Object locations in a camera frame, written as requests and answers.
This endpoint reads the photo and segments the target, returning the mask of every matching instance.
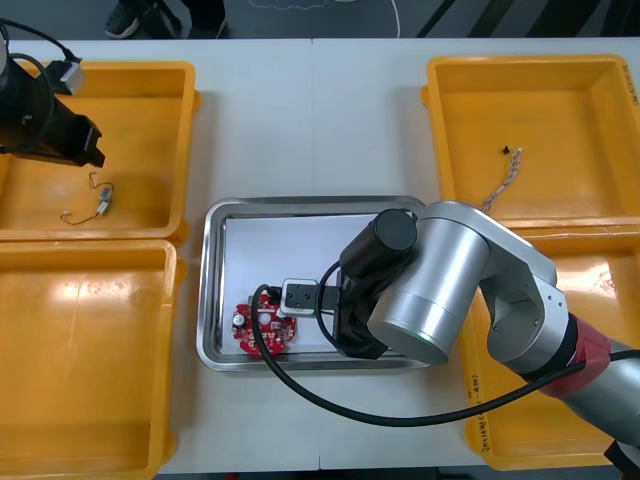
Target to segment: robotic arm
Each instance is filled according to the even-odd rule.
[[[479,287],[491,316],[489,354],[528,385],[463,411],[397,419],[345,409],[305,390],[277,365],[257,335],[256,344],[273,372],[322,408],[396,427],[469,418],[544,387],[544,393],[613,437],[608,458],[629,478],[640,476],[640,352],[570,314],[556,288],[553,262],[478,210],[439,202],[426,207],[415,223],[409,220],[404,212],[382,212],[320,281],[315,298],[319,324],[324,282],[341,268],[340,301],[328,339],[334,345],[342,340],[343,353],[352,357],[377,358],[389,347],[428,365],[446,363]],[[260,328],[256,299],[266,287],[253,297],[254,331]],[[354,292],[359,295],[355,306]],[[286,297],[284,288],[283,306]]]
[[[491,316],[489,354],[527,381],[572,363],[580,348],[592,360],[607,344],[630,349],[571,315],[553,262],[478,210],[435,203],[416,226],[418,254],[368,323],[388,347],[427,364],[446,362],[479,286]],[[640,359],[601,363],[591,376],[548,393],[640,454]]]
[[[65,60],[43,67],[29,55],[9,52],[11,26],[38,35],[58,46]],[[34,78],[16,60],[26,60],[38,70]],[[81,86],[81,59],[49,35],[0,18],[0,154],[83,166],[102,167],[104,154],[97,146],[102,136],[86,116],[74,114],[55,94],[71,95]]]

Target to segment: red circuit board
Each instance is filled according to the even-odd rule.
[[[258,304],[258,316],[262,315],[260,322],[260,331],[264,338],[267,348],[273,355],[282,353],[287,348],[287,343],[293,340],[296,335],[296,319],[293,317],[278,317],[279,305],[269,305],[269,296],[261,295]],[[240,348],[249,355],[260,356],[255,344],[253,328],[251,327],[251,306],[242,303],[236,307],[233,314],[242,315],[244,324],[242,326],[233,326],[233,338],[240,340]]]

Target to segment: metal tray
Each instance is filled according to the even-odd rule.
[[[412,197],[362,196],[227,199],[212,206],[204,227],[196,339],[204,364],[217,371],[266,370],[262,359],[237,346],[228,312],[261,283],[319,279],[364,225],[388,208],[417,214],[424,204]],[[424,366],[393,351],[378,360],[344,357],[321,337],[313,319],[299,320],[298,337],[306,340],[294,340],[290,353],[278,356],[288,370]]]

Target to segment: yellow plastic bin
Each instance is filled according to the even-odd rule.
[[[193,114],[199,105],[195,71],[184,62],[82,64],[77,95],[58,98],[102,132],[102,169],[0,159],[0,241],[167,238],[186,240],[184,208]],[[100,190],[114,185],[105,217],[94,215]]]
[[[164,240],[0,244],[0,476],[153,478],[181,268]]]
[[[433,59],[428,106],[440,191],[512,229],[640,224],[640,124],[629,68],[615,55]]]
[[[526,236],[558,269],[558,288],[569,311],[604,334],[640,347],[640,236]],[[476,296],[460,336],[470,404],[484,402],[524,384],[487,352],[489,313]],[[475,417],[467,443],[500,470],[605,465],[611,438],[573,414],[559,400],[533,393]]]

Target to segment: white table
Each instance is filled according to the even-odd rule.
[[[202,92],[186,212],[192,234],[181,250],[189,268],[173,352],[172,427],[178,449],[162,472],[482,463],[466,447],[462,423],[417,429],[361,425],[307,403],[270,373],[206,368],[195,352],[204,215],[230,196],[409,194],[436,200],[428,115],[419,99],[430,58],[618,53],[640,78],[640,40],[67,43],[87,60],[186,60],[195,65]],[[59,57],[41,42],[12,42],[12,50]],[[257,170],[261,177],[253,174]],[[447,366],[434,369],[294,376],[323,397],[380,415],[428,415],[466,406],[457,352]]]

